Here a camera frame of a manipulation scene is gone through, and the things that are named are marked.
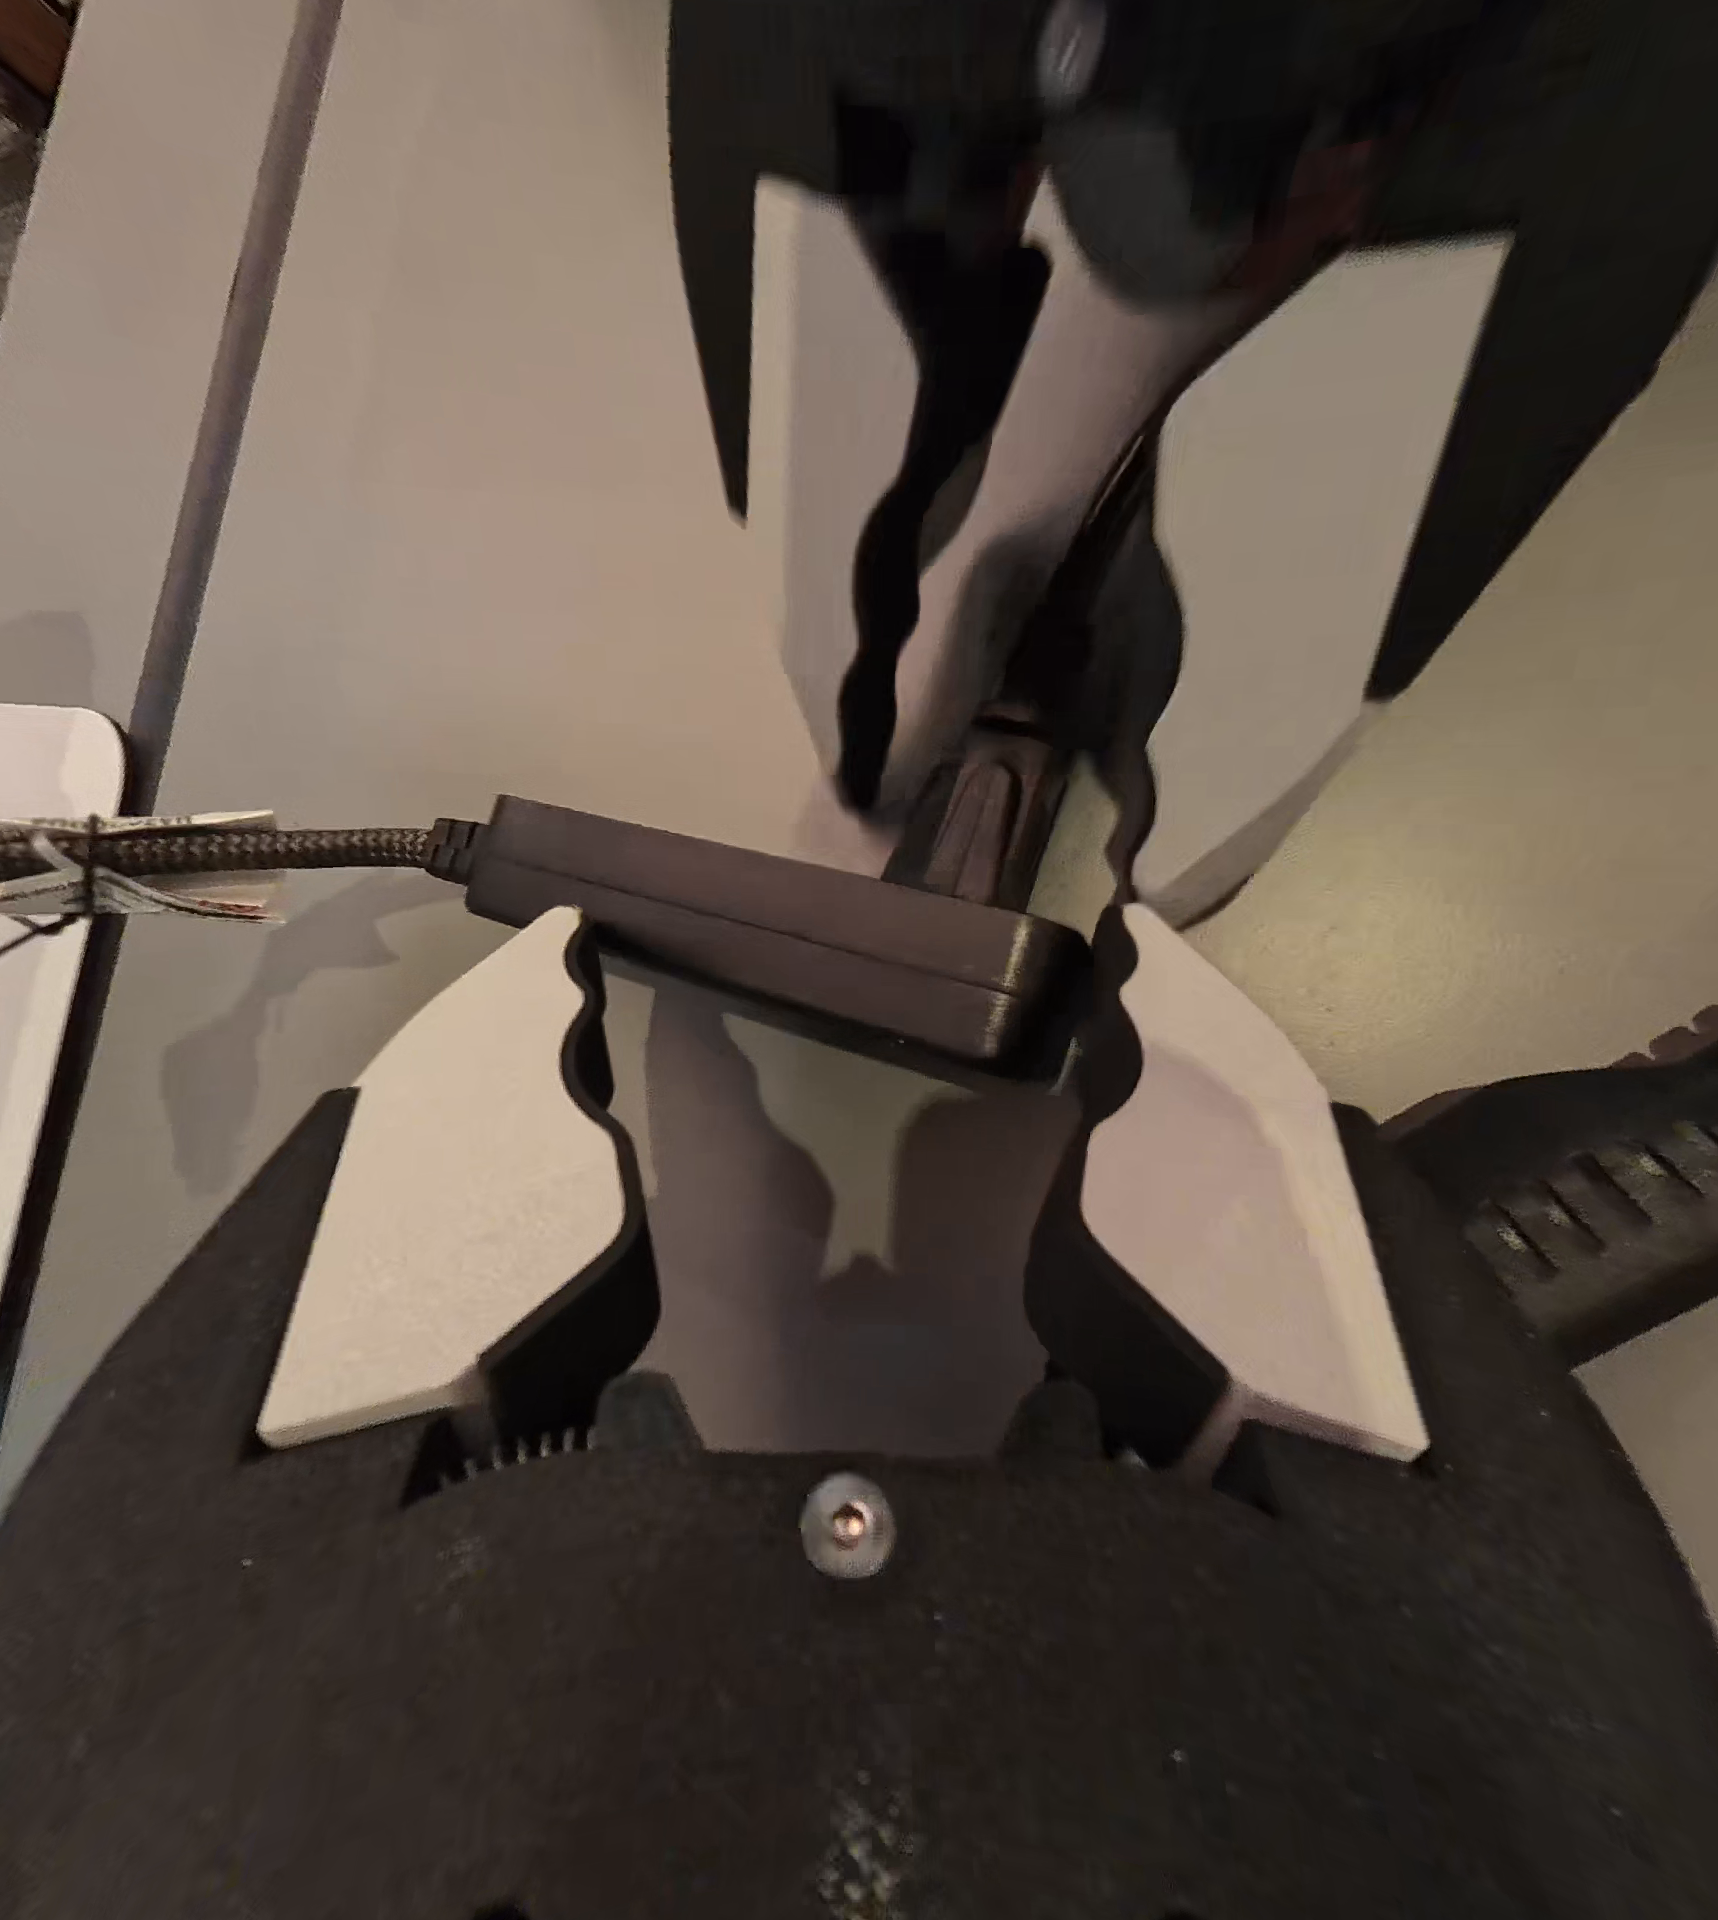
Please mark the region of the black ribbed power plug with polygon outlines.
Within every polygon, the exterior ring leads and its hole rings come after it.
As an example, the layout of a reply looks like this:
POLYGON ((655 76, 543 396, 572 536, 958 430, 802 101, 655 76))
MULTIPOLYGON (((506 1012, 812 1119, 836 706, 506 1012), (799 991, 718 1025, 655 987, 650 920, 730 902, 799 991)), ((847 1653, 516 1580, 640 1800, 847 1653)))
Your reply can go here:
POLYGON ((1433 1096, 1384 1134, 1570 1368, 1718 1299, 1718 1008, 1608 1066, 1433 1096))

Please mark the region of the black power strip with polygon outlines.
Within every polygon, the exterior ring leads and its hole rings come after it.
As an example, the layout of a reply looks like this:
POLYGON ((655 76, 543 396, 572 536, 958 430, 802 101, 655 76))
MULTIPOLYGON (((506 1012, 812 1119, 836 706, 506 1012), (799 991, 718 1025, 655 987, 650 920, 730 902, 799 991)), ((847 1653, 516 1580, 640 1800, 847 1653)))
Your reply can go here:
POLYGON ((426 871, 481 920, 570 909, 626 973, 958 1084, 1056 1084, 1088 1002, 1055 920, 511 795, 441 819, 426 871))

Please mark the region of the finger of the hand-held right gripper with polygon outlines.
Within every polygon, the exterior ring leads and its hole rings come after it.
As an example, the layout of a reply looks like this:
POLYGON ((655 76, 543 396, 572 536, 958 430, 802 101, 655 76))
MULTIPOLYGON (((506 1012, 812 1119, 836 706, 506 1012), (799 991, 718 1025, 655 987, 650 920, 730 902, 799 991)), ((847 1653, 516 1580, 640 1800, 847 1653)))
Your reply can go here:
POLYGON ((1350 253, 1167 415, 1101 602, 1134 897, 1223 911, 1368 727, 1368 683, 1512 240, 1350 253))
POLYGON ((746 519, 805 731, 862 824, 912 813, 1056 564, 1055 488, 1020 475, 1055 276, 1038 179, 988 248, 756 188, 746 519))

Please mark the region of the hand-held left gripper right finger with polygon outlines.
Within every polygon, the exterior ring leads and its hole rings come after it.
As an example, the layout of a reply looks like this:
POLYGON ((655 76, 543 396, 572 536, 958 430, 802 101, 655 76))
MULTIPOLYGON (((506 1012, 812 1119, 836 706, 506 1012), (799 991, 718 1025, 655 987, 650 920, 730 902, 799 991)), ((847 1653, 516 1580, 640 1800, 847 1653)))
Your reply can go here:
POLYGON ((1330 1096, 1145 904, 1104 913, 1027 1316, 1102 1442, 1214 1476, 1247 1429, 1408 1466, 1430 1435, 1330 1096))

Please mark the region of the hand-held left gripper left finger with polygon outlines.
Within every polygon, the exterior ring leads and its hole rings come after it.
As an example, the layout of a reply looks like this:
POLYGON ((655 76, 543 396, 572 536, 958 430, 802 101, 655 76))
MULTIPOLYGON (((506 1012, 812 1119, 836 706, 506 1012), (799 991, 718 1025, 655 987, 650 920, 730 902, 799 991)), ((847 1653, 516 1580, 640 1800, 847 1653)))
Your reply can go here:
POLYGON ((372 1056, 257 1419, 263 1444, 463 1409, 504 1444, 594 1427, 661 1319, 604 1014, 593 930, 552 909, 372 1056))

